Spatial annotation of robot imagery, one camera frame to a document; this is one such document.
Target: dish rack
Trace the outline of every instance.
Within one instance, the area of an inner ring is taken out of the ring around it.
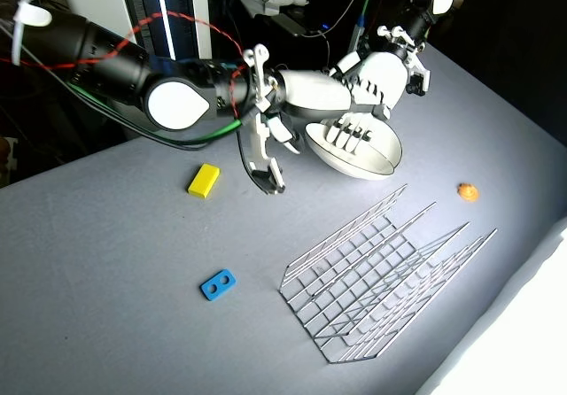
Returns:
[[[435,203],[395,226],[386,216],[407,185],[321,241],[285,269],[280,293],[330,363],[376,358],[496,233],[458,252],[468,226],[414,247],[404,231]]]

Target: metal wire grid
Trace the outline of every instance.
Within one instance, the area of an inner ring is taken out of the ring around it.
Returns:
[[[429,302],[426,297],[406,298],[436,269],[434,261],[428,259],[439,259],[437,253],[469,225],[416,249],[403,231],[435,204],[399,228],[384,216],[406,187],[394,191],[286,268],[280,292],[329,362],[364,360],[382,352],[413,320],[410,307],[419,306],[417,312]],[[471,254],[482,247],[475,244],[470,247]],[[468,252],[466,249],[446,259],[449,262],[441,262],[445,266],[438,266],[446,270],[447,264],[453,263],[450,259],[458,260],[458,255]],[[434,287],[438,290],[443,284]],[[384,321],[400,305],[407,307],[407,311],[403,310],[407,320]],[[386,324],[391,325],[385,334],[367,340],[369,334],[376,333],[377,326],[380,330]]]

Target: robotic arm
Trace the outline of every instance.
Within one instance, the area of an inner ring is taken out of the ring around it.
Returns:
[[[201,119],[229,114],[233,104],[244,107],[240,119],[251,137],[252,178],[265,192],[278,193],[284,191],[284,180],[276,159],[267,154],[266,141],[273,136],[299,153],[300,137],[288,115],[321,120],[307,126],[307,141],[339,171],[370,177],[372,172],[365,170],[369,158],[385,157],[388,166],[393,162],[392,171],[381,174],[393,172],[396,153],[394,159],[390,156],[399,140],[390,130],[395,139],[388,141],[392,134],[384,131],[382,120],[390,117],[404,89],[418,95],[427,91],[429,71],[416,55],[424,47],[426,30],[452,0],[420,1],[412,0],[402,13],[404,26],[378,29],[384,38],[381,50],[359,48],[329,74],[265,69],[269,53],[263,45],[244,51],[248,72],[236,72],[235,62],[159,58],[83,17],[47,12],[29,0],[4,0],[0,24],[14,27],[15,43],[23,24],[22,44],[43,63],[72,64],[59,70],[65,81],[135,105],[162,129],[190,128]],[[364,172],[352,172],[353,167]]]

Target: white light strip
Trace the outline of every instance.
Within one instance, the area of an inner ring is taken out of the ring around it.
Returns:
[[[171,37],[171,29],[169,28],[169,17],[167,16],[166,0],[159,0],[159,8],[163,16],[163,26],[166,28],[167,47],[169,48],[169,57],[175,60],[174,40]]]

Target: dark background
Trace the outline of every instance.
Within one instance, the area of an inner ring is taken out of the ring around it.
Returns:
[[[305,28],[317,30],[322,24],[332,26],[349,1],[310,0],[305,9],[296,10],[302,16],[293,15]],[[363,1],[355,0],[327,34],[331,65],[345,55]],[[378,25],[392,25],[392,16],[403,2],[371,0],[370,36]],[[432,29],[429,41],[567,145],[563,2],[464,0],[460,9],[452,10]],[[272,66],[321,69],[326,65],[327,44],[321,37],[294,38],[269,18],[251,19],[238,0],[210,0],[209,7],[211,21],[239,37],[245,47],[266,44]],[[231,45],[214,33],[212,37],[216,57],[236,57]],[[8,56],[6,45],[2,43],[3,57]],[[13,181],[126,140],[120,127],[70,100],[41,71],[0,63],[0,72],[0,136],[20,139],[19,171]]]

